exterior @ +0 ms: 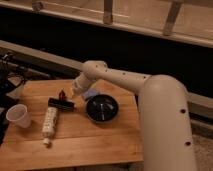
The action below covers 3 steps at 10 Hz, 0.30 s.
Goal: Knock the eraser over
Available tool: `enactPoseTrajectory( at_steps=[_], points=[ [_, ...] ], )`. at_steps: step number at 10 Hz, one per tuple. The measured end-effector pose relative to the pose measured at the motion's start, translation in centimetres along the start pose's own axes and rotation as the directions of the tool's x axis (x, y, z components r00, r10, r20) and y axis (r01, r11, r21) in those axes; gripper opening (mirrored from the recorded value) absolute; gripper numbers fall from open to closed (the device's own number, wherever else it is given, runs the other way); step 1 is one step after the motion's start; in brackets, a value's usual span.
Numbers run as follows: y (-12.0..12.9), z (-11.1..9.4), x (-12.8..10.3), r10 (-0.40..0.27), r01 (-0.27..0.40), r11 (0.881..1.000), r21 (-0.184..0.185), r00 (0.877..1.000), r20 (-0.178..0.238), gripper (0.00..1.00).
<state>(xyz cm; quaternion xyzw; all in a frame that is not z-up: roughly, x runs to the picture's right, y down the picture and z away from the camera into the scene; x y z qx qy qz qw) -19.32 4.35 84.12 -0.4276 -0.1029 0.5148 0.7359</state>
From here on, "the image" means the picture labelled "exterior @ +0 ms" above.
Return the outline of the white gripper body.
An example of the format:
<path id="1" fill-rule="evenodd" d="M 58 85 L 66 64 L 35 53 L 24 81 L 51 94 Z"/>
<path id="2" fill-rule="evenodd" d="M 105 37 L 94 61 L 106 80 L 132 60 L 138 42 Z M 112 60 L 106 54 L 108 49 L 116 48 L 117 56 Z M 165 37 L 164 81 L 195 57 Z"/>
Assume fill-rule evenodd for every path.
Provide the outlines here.
<path id="1" fill-rule="evenodd" d="M 93 80 L 87 78 L 83 73 L 81 73 L 72 82 L 72 94 L 74 96 L 78 96 L 86 92 L 93 83 Z"/>

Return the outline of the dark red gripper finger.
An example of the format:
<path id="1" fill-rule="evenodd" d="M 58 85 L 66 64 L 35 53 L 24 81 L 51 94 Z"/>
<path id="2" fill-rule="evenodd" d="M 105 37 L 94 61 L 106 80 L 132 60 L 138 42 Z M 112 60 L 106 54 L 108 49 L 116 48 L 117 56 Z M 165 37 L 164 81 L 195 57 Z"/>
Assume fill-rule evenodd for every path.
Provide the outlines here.
<path id="1" fill-rule="evenodd" d="M 59 100 L 63 100 L 63 101 L 66 100 L 66 95 L 65 95 L 65 92 L 63 90 L 61 90 L 59 92 Z"/>

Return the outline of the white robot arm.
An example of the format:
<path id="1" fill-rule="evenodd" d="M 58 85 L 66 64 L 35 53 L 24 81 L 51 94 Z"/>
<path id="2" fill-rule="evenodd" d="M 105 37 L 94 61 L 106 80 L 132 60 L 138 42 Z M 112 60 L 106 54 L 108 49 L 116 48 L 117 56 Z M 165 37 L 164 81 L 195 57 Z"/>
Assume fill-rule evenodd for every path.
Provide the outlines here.
<path id="1" fill-rule="evenodd" d="M 144 171 L 198 171 L 185 86 L 169 75 L 111 69 L 86 61 L 72 81 L 72 94 L 105 80 L 138 96 Z"/>

